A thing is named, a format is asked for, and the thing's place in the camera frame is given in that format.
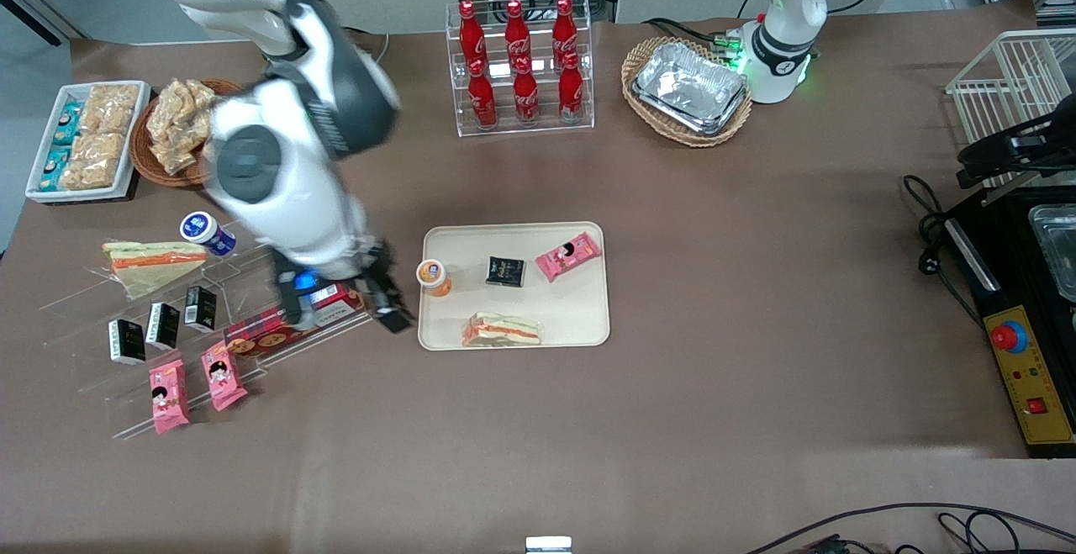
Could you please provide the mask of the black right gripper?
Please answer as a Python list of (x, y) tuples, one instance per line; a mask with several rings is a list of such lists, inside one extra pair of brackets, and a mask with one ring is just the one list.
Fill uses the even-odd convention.
[[(377, 283), (367, 275), (374, 262)], [(345, 248), (328, 264), (328, 282), (350, 283), (366, 304), (372, 304), (374, 318), (391, 333), (400, 333), (414, 328), (415, 317), (392, 276), (393, 262), (387, 240), (349, 239)]]

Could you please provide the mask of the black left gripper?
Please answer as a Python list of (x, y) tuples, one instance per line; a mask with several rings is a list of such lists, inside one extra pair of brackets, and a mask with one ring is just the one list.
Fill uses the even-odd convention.
[[(1039, 136), (1044, 141), (1039, 144)], [(991, 134), (960, 152), (957, 183), (972, 189), (1005, 174), (1037, 175), (1040, 171), (1075, 170), (1075, 113), (1058, 108), (1038, 134)]]

